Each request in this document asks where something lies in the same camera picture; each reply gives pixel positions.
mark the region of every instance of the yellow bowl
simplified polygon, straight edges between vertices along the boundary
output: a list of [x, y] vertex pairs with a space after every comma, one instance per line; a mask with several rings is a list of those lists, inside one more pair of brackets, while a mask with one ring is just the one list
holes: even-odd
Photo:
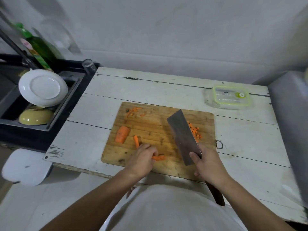
[[18, 121], [24, 125], [42, 125], [47, 124], [53, 114], [49, 109], [27, 109], [21, 113]]

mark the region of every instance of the person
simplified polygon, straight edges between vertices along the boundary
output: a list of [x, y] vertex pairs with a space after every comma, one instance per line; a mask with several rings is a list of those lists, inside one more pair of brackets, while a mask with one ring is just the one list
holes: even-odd
[[[191, 152], [196, 176], [215, 186], [228, 200], [249, 231], [292, 229], [253, 197], [226, 171], [219, 155], [199, 144], [202, 159]], [[126, 192], [152, 170], [158, 155], [155, 147], [141, 144], [126, 167], [113, 178], [73, 203], [41, 231], [98, 231]], [[106, 230], [243, 230], [207, 196], [173, 186], [140, 186], [133, 190]]]

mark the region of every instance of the knife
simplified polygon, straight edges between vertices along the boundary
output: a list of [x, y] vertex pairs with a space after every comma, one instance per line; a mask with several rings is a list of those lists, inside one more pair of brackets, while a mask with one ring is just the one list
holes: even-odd
[[[184, 117], [183, 111], [179, 111], [172, 114], [167, 118], [167, 122], [170, 126], [175, 144], [179, 149], [184, 164], [191, 165], [194, 164], [193, 160], [190, 158], [189, 153], [192, 151], [196, 153], [200, 159], [202, 158], [202, 152], [196, 142], [194, 135], [192, 134], [189, 125]], [[210, 183], [206, 182], [210, 192], [212, 193], [215, 202], [220, 206], [225, 206], [225, 200], [220, 193], [220, 191], [215, 188]]]

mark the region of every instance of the dark wooden handle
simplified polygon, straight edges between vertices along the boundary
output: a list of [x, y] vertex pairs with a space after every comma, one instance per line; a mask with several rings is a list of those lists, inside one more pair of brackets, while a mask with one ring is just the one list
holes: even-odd
[[222, 194], [220, 193], [219, 190], [216, 189], [215, 186], [213, 186], [212, 184], [206, 182], [210, 192], [212, 193], [214, 199], [215, 199], [215, 202], [220, 205], [220, 206], [225, 206], [225, 200], [224, 200], [224, 197], [222, 196]]

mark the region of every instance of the wooden cutting board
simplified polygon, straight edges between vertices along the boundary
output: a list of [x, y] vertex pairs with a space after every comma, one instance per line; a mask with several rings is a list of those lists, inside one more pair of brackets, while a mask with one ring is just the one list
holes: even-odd
[[[141, 107], [133, 116], [126, 118], [127, 109]], [[123, 102], [118, 111], [116, 120], [111, 129], [105, 149], [102, 155], [102, 162], [125, 166], [131, 154], [136, 150], [133, 136], [137, 135], [139, 143], [149, 143], [156, 146], [159, 154], [167, 156], [166, 160], [157, 161], [153, 172], [181, 177], [191, 180], [203, 181], [195, 177], [195, 165], [185, 166], [181, 154], [174, 142], [167, 118], [179, 109]], [[182, 110], [187, 121], [194, 127], [199, 127], [198, 132], [202, 135], [200, 143], [206, 143], [207, 147], [216, 149], [214, 115], [208, 112]], [[115, 137], [118, 129], [126, 126], [130, 129], [129, 135], [123, 144], [116, 143]]]

